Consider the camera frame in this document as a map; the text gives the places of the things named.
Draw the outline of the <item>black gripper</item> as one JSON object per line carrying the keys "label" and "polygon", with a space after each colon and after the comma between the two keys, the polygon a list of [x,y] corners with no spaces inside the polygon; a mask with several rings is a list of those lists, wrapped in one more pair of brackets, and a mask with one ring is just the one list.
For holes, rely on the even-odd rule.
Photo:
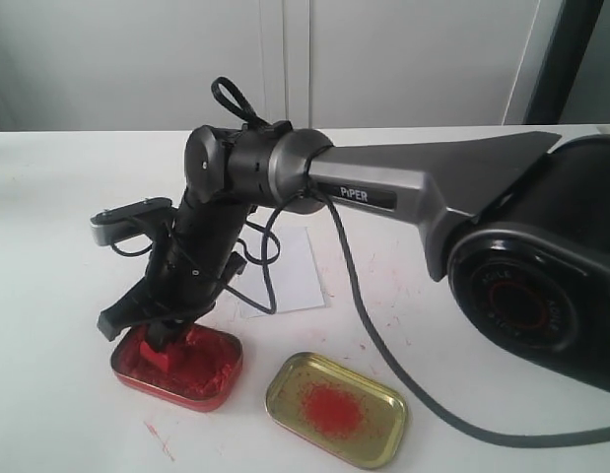
{"label": "black gripper", "polygon": [[173,221],[151,240],[144,276],[99,315],[98,329],[108,340],[126,328],[148,325],[145,342],[163,352],[178,338],[179,323],[212,310],[244,266],[234,246],[250,213],[248,204],[230,197],[202,203],[186,191],[173,207]]}

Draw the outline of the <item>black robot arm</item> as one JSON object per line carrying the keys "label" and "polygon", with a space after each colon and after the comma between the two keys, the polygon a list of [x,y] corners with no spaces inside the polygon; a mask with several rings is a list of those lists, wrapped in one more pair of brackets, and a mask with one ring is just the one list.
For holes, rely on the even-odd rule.
{"label": "black robot arm", "polygon": [[288,122],[202,126],[184,173],[178,205],[153,198],[92,220],[99,245],[153,243],[144,277],[99,316],[107,339],[145,325],[160,348],[241,267],[234,245],[255,208],[332,202],[417,227],[431,278],[484,336],[610,392],[610,135],[337,147]]}

